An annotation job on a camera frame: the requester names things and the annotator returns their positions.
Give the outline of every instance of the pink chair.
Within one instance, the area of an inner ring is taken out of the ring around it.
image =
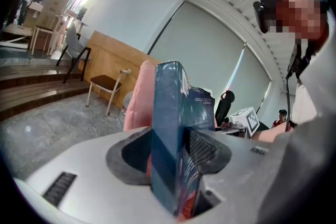
[[[148,60],[140,67],[131,101],[128,105],[124,131],[152,125],[155,65]]]

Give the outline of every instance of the cardboard box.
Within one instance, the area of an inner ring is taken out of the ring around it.
[[[61,15],[70,0],[47,0],[36,20],[36,25],[50,28],[56,15]]]
[[[36,2],[32,2],[28,6],[28,11],[27,11],[27,15],[23,23],[23,26],[34,28],[36,25],[37,17],[40,15],[40,12],[42,11],[42,9],[43,9],[42,5]]]
[[[46,32],[39,32],[38,36],[36,38],[36,42],[35,42],[35,49],[36,50],[43,50],[43,46],[46,42],[46,38],[48,38],[47,43],[46,43],[46,48],[45,51],[48,50],[48,42],[50,42],[51,39],[51,34],[47,34]]]

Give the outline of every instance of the black vent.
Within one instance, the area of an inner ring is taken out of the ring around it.
[[[202,165],[215,157],[216,148],[193,132],[190,133],[190,158],[195,166]]]
[[[75,178],[76,175],[63,172],[49,187],[43,197],[57,207]]]
[[[260,147],[260,146],[255,146],[254,148],[251,149],[252,152],[258,153],[260,155],[266,155],[268,152],[268,149]]]

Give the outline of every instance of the wooden stair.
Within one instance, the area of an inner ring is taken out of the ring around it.
[[[74,70],[67,83],[69,67],[17,66],[0,68],[0,121],[41,105],[89,91]]]
[[[69,66],[12,66],[0,68],[0,89],[28,85],[32,83],[62,80]],[[69,79],[79,79],[81,72],[73,70]]]

